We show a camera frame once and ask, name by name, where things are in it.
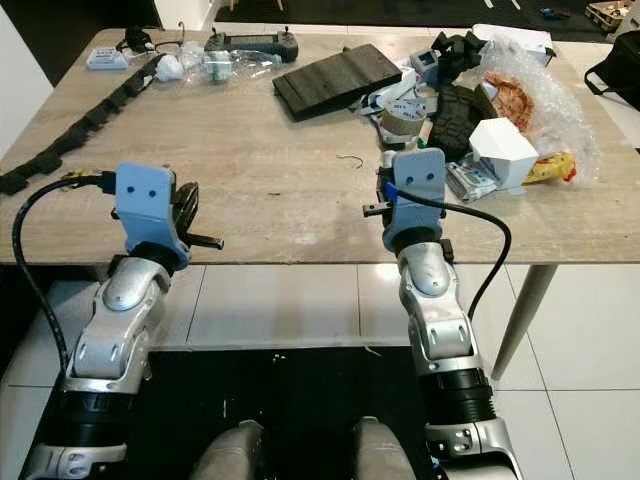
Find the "white tile floor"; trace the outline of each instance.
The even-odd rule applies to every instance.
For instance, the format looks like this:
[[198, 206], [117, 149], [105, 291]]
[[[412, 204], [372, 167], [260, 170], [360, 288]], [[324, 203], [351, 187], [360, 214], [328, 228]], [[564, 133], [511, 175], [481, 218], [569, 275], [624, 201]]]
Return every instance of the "white tile floor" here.
[[[278, 27], [216, 26], [235, 33]], [[416, 34], [404, 28], [291, 28], [298, 33]], [[441, 29], [426, 30], [435, 34]], [[578, 74], [610, 49], [556, 46]], [[640, 146], [640, 114], [600, 101], [628, 141]], [[487, 267], [461, 265], [457, 270], [461, 301], [467, 304]], [[487, 370], [525, 273], [522, 266], [503, 269], [478, 308], [474, 328]], [[529, 480], [640, 476], [640, 356], [634, 348], [640, 338], [638, 284], [639, 265], [559, 268], [529, 335], [494, 385], [496, 409], [507, 421]], [[66, 282], [50, 292], [71, 344], [89, 318], [95, 289], [89, 282]], [[389, 265], [190, 267], [174, 277], [156, 348], [406, 344], [397, 289], [398, 276]], [[53, 342], [39, 317], [2, 379], [0, 480], [17, 477], [55, 367]]]

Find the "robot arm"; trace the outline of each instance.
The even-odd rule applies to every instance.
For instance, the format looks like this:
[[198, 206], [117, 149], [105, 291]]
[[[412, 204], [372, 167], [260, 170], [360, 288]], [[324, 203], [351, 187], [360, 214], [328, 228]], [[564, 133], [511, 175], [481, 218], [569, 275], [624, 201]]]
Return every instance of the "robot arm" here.
[[448, 243], [439, 224], [444, 212], [394, 195], [394, 186], [401, 185], [442, 203], [444, 154], [385, 153], [378, 177], [381, 203], [363, 210], [365, 216], [383, 215], [383, 242], [397, 257], [435, 478], [522, 480], [505, 423], [493, 409], [471, 322], [458, 301], [452, 259], [445, 259]]
[[122, 164], [116, 208], [127, 233], [123, 258], [98, 289], [94, 313], [67, 371], [58, 379], [23, 469], [26, 479], [118, 478], [126, 457], [126, 423], [143, 378], [174, 271], [190, 245], [221, 249], [222, 240], [187, 233], [198, 207], [198, 185], [176, 190], [169, 170]]

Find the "remote controller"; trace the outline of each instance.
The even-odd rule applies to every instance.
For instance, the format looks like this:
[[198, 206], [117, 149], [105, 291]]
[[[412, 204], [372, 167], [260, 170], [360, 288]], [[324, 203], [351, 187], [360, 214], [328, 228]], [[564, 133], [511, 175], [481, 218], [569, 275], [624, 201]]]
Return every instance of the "remote controller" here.
[[227, 35], [217, 33], [213, 29], [213, 35], [204, 47], [206, 52], [213, 50], [255, 50], [257, 52], [280, 55], [285, 63], [293, 62], [298, 56], [298, 42], [289, 27], [284, 32], [275, 35]]

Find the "black bag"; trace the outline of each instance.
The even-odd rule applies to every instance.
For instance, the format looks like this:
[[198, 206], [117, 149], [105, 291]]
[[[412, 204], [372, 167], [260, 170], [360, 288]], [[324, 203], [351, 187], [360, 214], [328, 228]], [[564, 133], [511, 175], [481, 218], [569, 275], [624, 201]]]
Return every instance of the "black bag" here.
[[[609, 88], [596, 87], [587, 79], [591, 73], [598, 75]], [[640, 31], [619, 35], [607, 58], [584, 74], [584, 83], [594, 95], [615, 92], [640, 110]]]

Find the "white wall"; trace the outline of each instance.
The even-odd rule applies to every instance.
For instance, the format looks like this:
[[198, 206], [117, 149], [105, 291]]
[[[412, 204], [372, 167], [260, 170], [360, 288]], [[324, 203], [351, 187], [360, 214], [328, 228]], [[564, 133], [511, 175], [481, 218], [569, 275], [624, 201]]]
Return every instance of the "white wall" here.
[[178, 22], [183, 21], [187, 30], [200, 30], [213, 1], [155, 0], [155, 3], [164, 28], [178, 28]]
[[52, 90], [40, 65], [0, 7], [0, 159]]

